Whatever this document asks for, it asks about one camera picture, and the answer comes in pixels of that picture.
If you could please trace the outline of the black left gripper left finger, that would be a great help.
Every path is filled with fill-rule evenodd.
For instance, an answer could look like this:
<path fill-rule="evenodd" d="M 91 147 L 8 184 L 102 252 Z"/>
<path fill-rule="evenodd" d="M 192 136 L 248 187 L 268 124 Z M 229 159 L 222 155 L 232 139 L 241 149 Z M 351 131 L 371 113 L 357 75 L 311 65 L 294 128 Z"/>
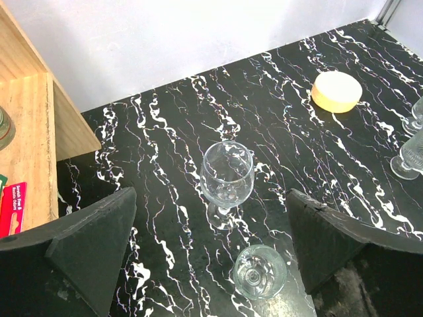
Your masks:
<path fill-rule="evenodd" d="M 107 316 L 136 215 L 132 187 L 1 239 L 2 316 Z"/>

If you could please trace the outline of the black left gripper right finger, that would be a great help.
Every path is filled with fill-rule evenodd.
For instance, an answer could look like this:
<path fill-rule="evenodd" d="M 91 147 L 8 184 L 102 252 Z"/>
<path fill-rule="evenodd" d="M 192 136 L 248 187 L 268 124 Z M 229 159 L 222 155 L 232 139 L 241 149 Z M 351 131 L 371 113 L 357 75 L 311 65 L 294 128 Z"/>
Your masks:
<path fill-rule="evenodd" d="M 299 190 L 286 197 L 298 268 L 317 316 L 421 316 L 422 242 Z"/>

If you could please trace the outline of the ribbed glass goblet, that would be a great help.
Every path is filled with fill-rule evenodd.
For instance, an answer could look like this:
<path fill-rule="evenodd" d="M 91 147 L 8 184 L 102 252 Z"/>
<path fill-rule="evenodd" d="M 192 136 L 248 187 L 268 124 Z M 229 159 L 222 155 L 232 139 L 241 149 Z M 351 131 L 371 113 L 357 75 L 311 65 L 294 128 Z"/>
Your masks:
<path fill-rule="evenodd" d="M 420 97 L 412 106 L 411 116 L 402 121 L 402 127 L 407 134 L 414 135 L 422 129 L 422 107 L 423 97 Z"/>

